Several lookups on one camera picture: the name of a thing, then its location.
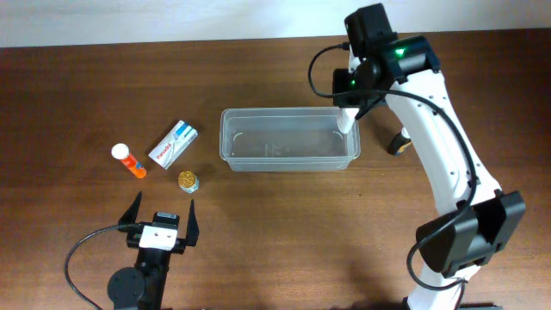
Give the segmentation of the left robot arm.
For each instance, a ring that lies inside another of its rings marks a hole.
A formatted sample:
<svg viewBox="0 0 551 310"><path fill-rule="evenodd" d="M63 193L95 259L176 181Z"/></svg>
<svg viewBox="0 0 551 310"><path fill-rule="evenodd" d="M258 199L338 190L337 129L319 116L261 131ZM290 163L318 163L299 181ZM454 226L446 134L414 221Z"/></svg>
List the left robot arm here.
<svg viewBox="0 0 551 310"><path fill-rule="evenodd" d="M200 234L193 201L185 236L179 238L177 214L156 212L150 222L136 220L141 198L138 193L118 221L118 231L127 235L127 247L136 249L138 254L133 266L117 270L108 281L108 297L115 309L160 309L170 258L196 246Z"/></svg>

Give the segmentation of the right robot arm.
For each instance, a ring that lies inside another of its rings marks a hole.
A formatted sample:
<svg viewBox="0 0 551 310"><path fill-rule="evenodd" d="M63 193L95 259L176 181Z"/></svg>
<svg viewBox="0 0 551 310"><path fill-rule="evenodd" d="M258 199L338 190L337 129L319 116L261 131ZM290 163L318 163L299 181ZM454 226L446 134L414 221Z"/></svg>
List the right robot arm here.
<svg viewBox="0 0 551 310"><path fill-rule="evenodd" d="M505 193L480 162L453 109L440 62L423 36L400 39L382 4L345 18L347 69L333 74L337 125L347 133L385 103L402 130L392 154L415 147L438 217L420 226L411 248L424 262L405 309L456 309L470 278L502 251L525 213L517 192Z"/></svg>

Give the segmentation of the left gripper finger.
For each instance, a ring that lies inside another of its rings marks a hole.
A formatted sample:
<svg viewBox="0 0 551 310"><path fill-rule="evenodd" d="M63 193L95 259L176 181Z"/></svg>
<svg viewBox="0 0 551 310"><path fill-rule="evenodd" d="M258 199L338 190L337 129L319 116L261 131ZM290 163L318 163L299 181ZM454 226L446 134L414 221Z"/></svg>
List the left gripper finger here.
<svg viewBox="0 0 551 310"><path fill-rule="evenodd" d="M195 214L195 201L192 200L189 206L188 224L186 227L185 245L195 247L200 235L200 228Z"/></svg>
<svg viewBox="0 0 551 310"><path fill-rule="evenodd" d="M130 229L130 226L136 223L141 199L142 199L142 192L139 191L136 197L134 198L133 203L119 218L119 221L118 221L119 232L128 232Z"/></svg>

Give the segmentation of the black bottle white cap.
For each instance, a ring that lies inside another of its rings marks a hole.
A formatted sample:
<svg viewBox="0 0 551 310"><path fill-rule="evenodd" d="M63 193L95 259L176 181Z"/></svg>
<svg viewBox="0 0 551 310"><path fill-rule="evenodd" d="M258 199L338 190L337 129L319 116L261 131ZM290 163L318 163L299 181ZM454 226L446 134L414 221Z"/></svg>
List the black bottle white cap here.
<svg viewBox="0 0 551 310"><path fill-rule="evenodd" d="M393 156L399 156L412 144L411 137L405 127L393 137L387 147L387 152Z"/></svg>

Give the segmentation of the white spray bottle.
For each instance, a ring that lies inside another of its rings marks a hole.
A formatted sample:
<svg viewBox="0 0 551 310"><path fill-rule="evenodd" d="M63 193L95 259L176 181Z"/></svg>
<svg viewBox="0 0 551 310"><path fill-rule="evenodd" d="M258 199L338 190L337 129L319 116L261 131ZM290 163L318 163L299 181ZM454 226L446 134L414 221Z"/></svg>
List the white spray bottle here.
<svg viewBox="0 0 551 310"><path fill-rule="evenodd" d="M337 116L337 127L341 133L348 133L356 122L359 108L341 108Z"/></svg>

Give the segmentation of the orange tube white cap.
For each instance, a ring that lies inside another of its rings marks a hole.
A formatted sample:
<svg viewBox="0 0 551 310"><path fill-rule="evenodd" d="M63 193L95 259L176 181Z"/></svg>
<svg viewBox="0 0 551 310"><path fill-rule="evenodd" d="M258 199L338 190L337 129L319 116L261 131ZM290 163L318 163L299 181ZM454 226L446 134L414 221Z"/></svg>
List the orange tube white cap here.
<svg viewBox="0 0 551 310"><path fill-rule="evenodd" d="M146 169L140 161L134 157L126 144L115 144L111 149L111 155L113 158L123 163L138 179L142 179L146 176Z"/></svg>

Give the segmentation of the clear plastic container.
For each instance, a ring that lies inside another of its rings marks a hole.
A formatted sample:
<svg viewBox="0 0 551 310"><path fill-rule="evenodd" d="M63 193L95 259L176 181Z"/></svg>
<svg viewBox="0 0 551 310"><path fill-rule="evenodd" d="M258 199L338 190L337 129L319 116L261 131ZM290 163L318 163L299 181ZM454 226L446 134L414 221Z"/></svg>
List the clear plastic container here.
<svg viewBox="0 0 551 310"><path fill-rule="evenodd" d="M220 157L237 172L340 171L361 154L359 128L337 127L338 108L230 108Z"/></svg>

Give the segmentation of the small gold-lid jar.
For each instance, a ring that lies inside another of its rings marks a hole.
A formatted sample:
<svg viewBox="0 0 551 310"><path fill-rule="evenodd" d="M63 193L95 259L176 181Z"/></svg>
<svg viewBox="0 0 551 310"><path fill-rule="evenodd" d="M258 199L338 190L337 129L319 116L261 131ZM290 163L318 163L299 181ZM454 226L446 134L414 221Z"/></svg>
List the small gold-lid jar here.
<svg viewBox="0 0 551 310"><path fill-rule="evenodd" d="M181 172L177 181L181 190L190 194L197 191L200 186L198 177L189 170Z"/></svg>

